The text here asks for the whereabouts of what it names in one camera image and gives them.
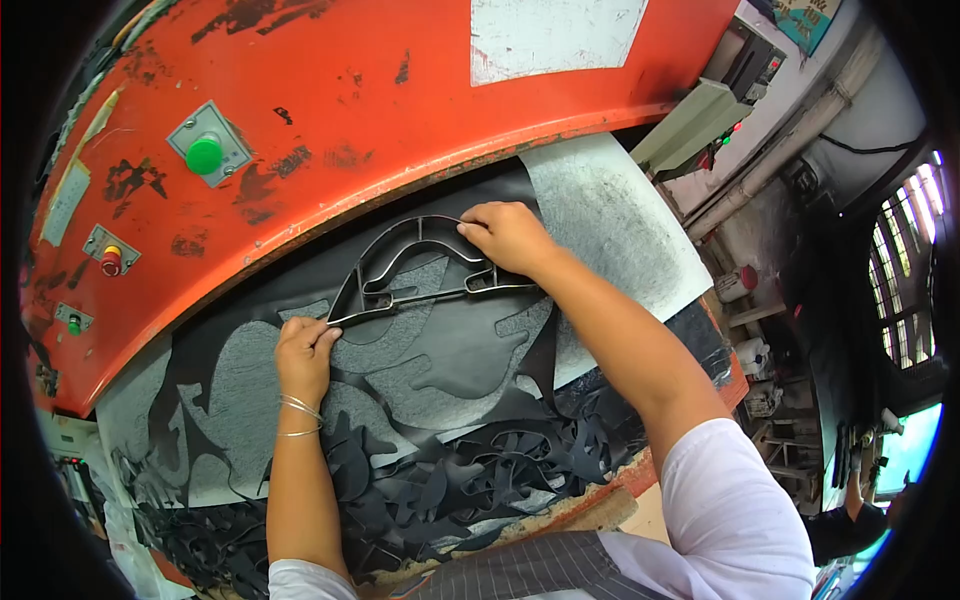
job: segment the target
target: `white sleeve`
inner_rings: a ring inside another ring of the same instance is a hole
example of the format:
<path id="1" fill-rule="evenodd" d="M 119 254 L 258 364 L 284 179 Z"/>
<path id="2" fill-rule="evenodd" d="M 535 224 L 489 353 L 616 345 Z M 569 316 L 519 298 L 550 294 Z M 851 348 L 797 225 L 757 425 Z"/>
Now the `white sleeve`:
<path id="1" fill-rule="evenodd" d="M 270 565 L 271 600 L 357 600 L 353 586 L 325 566 L 282 559 Z"/>
<path id="2" fill-rule="evenodd" d="M 661 479 L 673 548 L 708 585 L 738 582 L 742 597 L 771 589 L 809 597 L 816 571 L 804 524 L 736 422 L 709 420 L 688 431 L 667 454 Z"/>

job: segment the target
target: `bracelet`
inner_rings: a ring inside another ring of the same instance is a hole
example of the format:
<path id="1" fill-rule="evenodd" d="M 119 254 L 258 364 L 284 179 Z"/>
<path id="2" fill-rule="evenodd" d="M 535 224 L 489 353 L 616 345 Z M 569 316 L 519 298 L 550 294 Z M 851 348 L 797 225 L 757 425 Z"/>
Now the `bracelet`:
<path id="1" fill-rule="evenodd" d="M 278 436 L 283 436 L 284 438 L 296 438 L 297 436 L 306 436 L 311 433 L 317 433 L 321 429 L 322 429 L 321 427 L 314 427 L 313 429 L 308 429 L 307 431 L 297 431 L 295 433 L 283 433 L 283 432 L 277 431 L 276 434 Z"/>
<path id="2" fill-rule="evenodd" d="M 293 408 L 296 408 L 297 410 L 303 411 L 307 415 L 310 415 L 311 417 L 317 420 L 317 426 L 307 431 L 297 431 L 294 433 L 277 432 L 276 434 L 278 436 L 294 438 L 297 436 L 305 436 L 311 433 L 316 433 L 317 431 L 320 431 L 321 429 L 324 428 L 324 418 L 321 417 L 320 413 L 314 410 L 313 407 L 303 402 L 303 400 L 297 397 L 290 396 L 289 394 L 280 394 L 280 404 L 286 404 L 287 406 L 291 406 Z"/>

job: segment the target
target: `pipe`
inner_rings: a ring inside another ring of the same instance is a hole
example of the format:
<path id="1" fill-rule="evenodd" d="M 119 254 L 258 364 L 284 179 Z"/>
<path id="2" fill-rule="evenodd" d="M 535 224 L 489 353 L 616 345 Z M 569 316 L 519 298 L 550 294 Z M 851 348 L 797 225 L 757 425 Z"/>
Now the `pipe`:
<path id="1" fill-rule="evenodd" d="M 766 187 L 788 160 L 826 129 L 841 110 L 852 104 L 853 96 L 874 70 L 884 45 L 883 34 L 876 26 L 870 25 L 823 95 L 793 129 L 747 171 L 737 185 L 690 224 L 686 230 L 687 236 L 691 240 L 699 240 L 730 218 Z"/>

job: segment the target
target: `small green indicator light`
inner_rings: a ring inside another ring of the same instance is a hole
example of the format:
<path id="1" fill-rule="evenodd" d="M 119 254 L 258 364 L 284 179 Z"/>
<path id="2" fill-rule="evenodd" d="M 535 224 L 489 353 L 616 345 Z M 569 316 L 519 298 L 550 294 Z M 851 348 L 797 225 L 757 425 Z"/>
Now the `small green indicator light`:
<path id="1" fill-rule="evenodd" d="M 209 137 L 201 137 L 186 150 L 186 167 L 197 175 L 213 173 L 223 159 L 224 150 L 220 142 Z"/>
<path id="2" fill-rule="evenodd" d="M 70 323 L 66 324 L 66 330 L 70 335 L 80 335 L 80 318 L 70 317 Z"/>

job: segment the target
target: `person's left hand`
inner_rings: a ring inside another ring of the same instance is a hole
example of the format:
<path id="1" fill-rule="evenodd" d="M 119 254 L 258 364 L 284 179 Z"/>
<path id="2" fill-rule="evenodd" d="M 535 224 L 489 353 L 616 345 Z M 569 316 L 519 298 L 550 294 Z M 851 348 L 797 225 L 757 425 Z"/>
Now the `person's left hand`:
<path id="1" fill-rule="evenodd" d="M 342 333 L 326 319 L 291 317 L 283 324 L 274 351 L 280 392 L 319 411 L 330 387 L 330 349 Z"/>

